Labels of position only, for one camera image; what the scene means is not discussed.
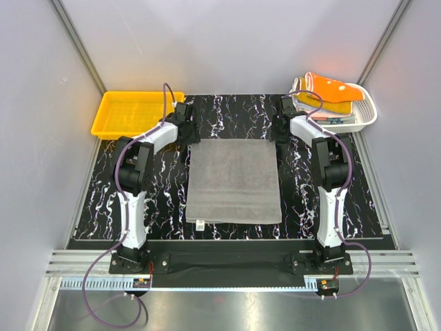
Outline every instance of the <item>metal floor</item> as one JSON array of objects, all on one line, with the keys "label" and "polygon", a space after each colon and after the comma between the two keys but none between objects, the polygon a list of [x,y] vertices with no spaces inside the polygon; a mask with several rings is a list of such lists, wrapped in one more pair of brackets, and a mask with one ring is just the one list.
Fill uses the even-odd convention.
[{"label": "metal floor", "polygon": [[[340,293],[356,287],[342,279]],[[120,292],[90,291],[92,309]],[[131,330],[417,330],[399,279],[371,279],[362,292],[346,299],[321,301],[312,293],[150,292],[148,310]],[[137,304],[120,298],[101,306],[97,315],[123,325],[136,316]],[[109,330],[86,317],[81,291],[60,290],[51,331]]]}]

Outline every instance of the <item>gray wall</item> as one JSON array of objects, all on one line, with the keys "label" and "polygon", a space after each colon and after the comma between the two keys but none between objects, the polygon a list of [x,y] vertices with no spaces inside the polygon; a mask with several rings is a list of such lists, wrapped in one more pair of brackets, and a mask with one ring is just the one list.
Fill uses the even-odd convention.
[{"label": "gray wall", "polygon": [[0,31],[0,329],[29,330],[67,239],[100,96],[49,1],[2,1]]},{"label": "gray wall", "polygon": [[398,0],[63,0],[109,90],[287,92],[357,81]]},{"label": "gray wall", "polygon": [[367,82],[378,120],[365,129],[403,248],[412,249],[441,325],[441,1],[414,1]]}]

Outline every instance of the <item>black marble surface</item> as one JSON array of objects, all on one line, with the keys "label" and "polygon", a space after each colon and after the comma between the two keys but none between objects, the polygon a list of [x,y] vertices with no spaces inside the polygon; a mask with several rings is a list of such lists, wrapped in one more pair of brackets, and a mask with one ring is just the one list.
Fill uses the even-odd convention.
[{"label": "black marble surface", "polygon": [[[268,139],[275,95],[188,96],[200,110],[202,139]],[[114,141],[102,141],[75,239],[113,239],[121,231],[119,200],[110,183]],[[355,167],[345,200],[346,237],[382,237],[360,157],[352,141]],[[146,195],[149,239],[302,239],[313,237],[319,217],[318,189],[311,182],[311,151],[297,138],[277,146],[282,223],[206,225],[185,221],[189,151],[169,145],[155,156],[153,188]]]}]

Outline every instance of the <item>plastic basket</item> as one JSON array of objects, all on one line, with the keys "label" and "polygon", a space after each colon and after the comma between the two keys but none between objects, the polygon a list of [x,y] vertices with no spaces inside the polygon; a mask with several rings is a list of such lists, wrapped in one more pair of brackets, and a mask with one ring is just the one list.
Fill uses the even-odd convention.
[{"label": "plastic basket", "polygon": [[322,127],[335,133],[358,132],[377,119],[377,108],[369,93],[357,84],[347,83],[347,85],[361,90],[365,94],[365,100],[354,101],[352,104],[352,111],[356,116],[355,123],[322,125]]}]

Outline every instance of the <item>folded towel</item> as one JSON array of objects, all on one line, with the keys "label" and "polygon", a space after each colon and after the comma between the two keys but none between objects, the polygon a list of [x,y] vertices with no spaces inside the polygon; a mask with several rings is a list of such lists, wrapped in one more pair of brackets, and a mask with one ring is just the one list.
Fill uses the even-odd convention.
[{"label": "folded towel", "polygon": [[[306,90],[306,81],[303,77],[294,79],[293,90]],[[301,92],[298,94],[293,94],[293,98],[297,98],[299,102],[305,105],[317,108],[320,105],[320,101],[311,98],[306,92]],[[323,102],[322,109],[328,110],[330,112],[337,112],[338,114],[351,114],[352,113],[352,102],[345,101],[339,103],[332,103],[328,101]]]},{"label": "folded towel", "polygon": [[[299,102],[297,99],[293,98],[293,103],[297,109],[297,111],[304,111],[307,114],[310,112],[313,112],[316,110],[316,107],[311,107],[308,105],[305,105],[304,103]],[[315,112],[311,115],[312,119],[319,119],[319,118],[326,118],[326,119],[332,119],[332,118],[344,118],[344,117],[350,117],[352,114],[338,114],[337,112],[330,112],[328,110],[319,110],[318,112]]]},{"label": "folded towel", "polygon": [[356,117],[352,115],[350,117],[340,119],[315,119],[315,121],[320,125],[334,126],[338,124],[354,124],[356,122]]},{"label": "folded towel", "polygon": [[324,101],[338,103],[344,101],[359,101],[364,100],[365,95],[359,89],[349,86],[341,81],[326,78],[307,72],[305,75],[306,89],[317,93]]},{"label": "folded towel", "polygon": [[274,143],[202,139],[193,144],[185,215],[187,222],[280,223]]}]

